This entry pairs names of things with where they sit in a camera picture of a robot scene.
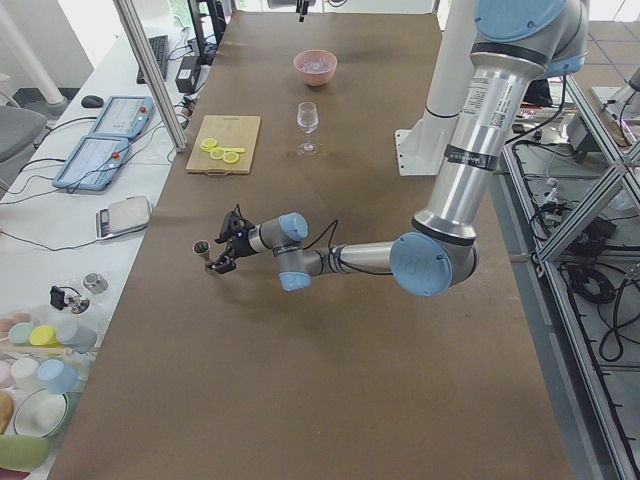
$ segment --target wooden cutting board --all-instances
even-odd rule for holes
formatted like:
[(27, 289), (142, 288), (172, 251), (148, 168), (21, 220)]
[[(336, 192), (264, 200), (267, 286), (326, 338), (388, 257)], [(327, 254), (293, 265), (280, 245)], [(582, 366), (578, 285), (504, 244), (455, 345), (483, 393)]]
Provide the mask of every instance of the wooden cutting board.
[[(259, 128), (260, 117), (258, 116), (205, 115), (187, 162), (187, 172), (248, 174), (251, 171)], [(215, 138), (218, 140), (219, 147), (242, 147), (246, 151), (240, 155), (240, 160), (236, 163), (228, 164), (222, 160), (213, 160), (208, 152), (200, 149), (200, 144), (205, 138)]]
[(7, 392), (0, 392), (0, 434), (9, 426), (13, 417), (13, 398)]

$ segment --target computer mouse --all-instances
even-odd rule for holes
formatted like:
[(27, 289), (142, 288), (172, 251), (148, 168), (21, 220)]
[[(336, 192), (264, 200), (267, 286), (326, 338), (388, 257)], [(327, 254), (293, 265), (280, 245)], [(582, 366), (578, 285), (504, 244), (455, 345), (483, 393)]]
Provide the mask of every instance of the computer mouse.
[(97, 95), (87, 95), (80, 102), (84, 108), (101, 108), (104, 105), (104, 100)]

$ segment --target brown table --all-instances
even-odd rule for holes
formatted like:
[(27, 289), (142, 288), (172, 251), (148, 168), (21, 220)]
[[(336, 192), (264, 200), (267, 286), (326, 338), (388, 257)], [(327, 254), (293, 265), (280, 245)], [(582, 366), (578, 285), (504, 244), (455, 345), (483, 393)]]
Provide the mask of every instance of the brown table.
[[(433, 179), (398, 175), (393, 132), (422, 114), (439, 42), (428, 15), (234, 16), (188, 137), (205, 114), (261, 115), (253, 171), (176, 158), (51, 480), (571, 477), (489, 198), (478, 272), (436, 298), (366, 275), (285, 293), (269, 254), (210, 277), (191, 253), (236, 202), (299, 211), (310, 237), (339, 218), (336, 243), (408, 230)], [(308, 48), (339, 59), (326, 87), (293, 71)]]

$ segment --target white desk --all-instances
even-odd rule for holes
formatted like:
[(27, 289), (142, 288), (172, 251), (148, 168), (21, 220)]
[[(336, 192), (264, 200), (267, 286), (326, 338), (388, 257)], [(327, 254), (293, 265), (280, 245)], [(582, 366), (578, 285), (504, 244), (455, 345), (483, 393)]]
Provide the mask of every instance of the white desk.
[[(151, 37), (161, 32), (148, 31), (147, 34)], [(170, 39), (171, 50), (173, 50), (182, 40), (182, 35), (175, 32), (170, 35)], [(166, 85), (174, 104), (182, 98), (174, 82), (179, 63), (179, 61), (170, 62), (167, 72)], [(58, 123), (99, 114), (99, 109), (85, 109), (80, 105), (85, 95), (99, 95), (105, 100), (111, 95), (150, 95), (146, 85), (135, 83), (137, 70), (138, 65), (123, 34), (80, 89)], [(32, 159), (67, 158), (80, 137), (88, 133), (92, 123), (92, 121), (72, 123), (56, 130), (47, 137)], [(156, 110), (145, 132), (159, 123), (160, 116)], [(35, 194), (55, 190), (50, 181), (33, 178), (23, 193), (7, 194), (0, 201), (0, 228), (12, 235), (52, 248), (89, 242), (96, 237), (95, 214), (98, 210), (135, 195), (148, 197), (152, 204), (158, 201), (171, 167), (170, 162), (175, 154), (172, 146), (166, 130), (160, 127), (155, 133), (145, 135), (132, 145), (130, 155), (141, 148), (143, 150), (121, 169), (112, 184), (103, 192), (68, 194), (64, 191), (56, 191), (22, 203), (8, 204)], [(38, 162), (27, 167), (16, 179), (11, 191), (20, 190), (33, 174), (54, 177), (60, 166), (59, 162)], [(96, 322), (90, 326), (104, 333), (143, 236), (144, 232), (138, 232), (77, 250), (49, 252), (41, 247), (0, 235), (0, 265), (2, 265), (0, 314), (28, 310), (40, 322), (57, 325), (67, 320), (75, 320), (75, 315), (58, 313), (48, 305), (49, 290), (52, 285), (61, 285), (70, 279), (81, 280), (89, 272), (99, 272), (109, 282), (109, 289), (103, 295), (94, 297), (95, 305), (103, 315), (103, 319), (99, 324)], [(25, 396), (23, 392), (9, 391), (13, 393), (16, 403)], [(7, 433), (13, 433), (12, 426)], [(59, 441), (59, 439), (54, 441), (54, 446)], [(27, 478), (45, 479), (53, 465), (55, 454), (54, 448), (47, 462)]]

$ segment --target black keyboard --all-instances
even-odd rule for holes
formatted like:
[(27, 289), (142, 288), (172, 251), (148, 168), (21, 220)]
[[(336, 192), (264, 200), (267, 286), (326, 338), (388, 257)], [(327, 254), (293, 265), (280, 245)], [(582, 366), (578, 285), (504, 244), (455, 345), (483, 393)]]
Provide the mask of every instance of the black keyboard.
[[(160, 73), (162, 73), (162, 78), (167, 79), (167, 65), (169, 64), (169, 59), (167, 58), (166, 51), (169, 45), (169, 37), (167, 35), (162, 35), (160, 37), (151, 37), (148, 39), (149, 45), (151, 45), (151, 50), (156, 57), (156, 61), (158, 62), (158, 67), (160, 68)], [(144, 73), (142, 73), (142, 69), (138, 68), (138, 77), (136, 78), (136, 83), (147, 83), (144, 80)]]

